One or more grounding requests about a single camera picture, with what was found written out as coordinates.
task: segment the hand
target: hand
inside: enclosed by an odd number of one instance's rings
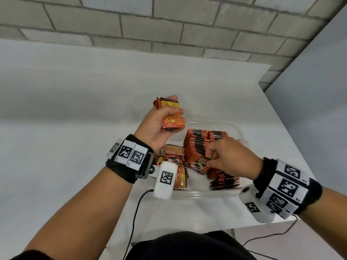
[[[178,100],[177,96],[171,96],[167,99],[171,100]],[[181,111],[181,113],[184,113],[183,109],[178,109],[176,107],[171,106],[164,106],[161,109],[155,110],[152,108],[147,115],[143,118],[140,126],[137,128],[136,132],[134,133],[134,136],[150,146],[154,151],[157,151],[160,149],[168,140],[168,138],[182,130],[184,128],[181,128],[179,130],[175,130],[173,132],[165,131],[161,127],[161,122],[163,118],[169,114],[174,114]]]
[[[234,138],[211,142],[206,148],[206,156],[212,159],[207,166],[251,180],[258,177],[263,167],[263,160]]]

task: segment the wristband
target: wristband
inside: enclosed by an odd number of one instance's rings
[[[307,173],[265,157],[253,184],[258,190],[256,198],[284,219],[303,212],[322,196],[322,186]]]
[[[134,184],[138,177],[147,178],[154,158],[153,149],[129,134],[119,139],[107,154],[106,167]]]

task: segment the gray brick wall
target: gray brick wall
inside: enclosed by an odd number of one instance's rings
[[[267,63],[263,90],[346,0],[0,0],[0,38]]]

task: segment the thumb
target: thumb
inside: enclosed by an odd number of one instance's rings
[[[180,112],[179,108],[166,105],[166,106],[162,107],[161,109],[158,109],[157,111],[155,111],[155,114],[159,118],[164,118],[165,116],[167,116],[169,114],[175,114],[177,112]]]
[[[215,168],[221,170],[221,162],[219,159],[212,159],[206,162],[206,165],[210,168]]]

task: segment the right hand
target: right hand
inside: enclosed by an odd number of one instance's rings
[[[235,177],[255,180],[262,167],[263,160],[234,138],[211,142],[206,148],[207,162],[210,168],[222,170]]]

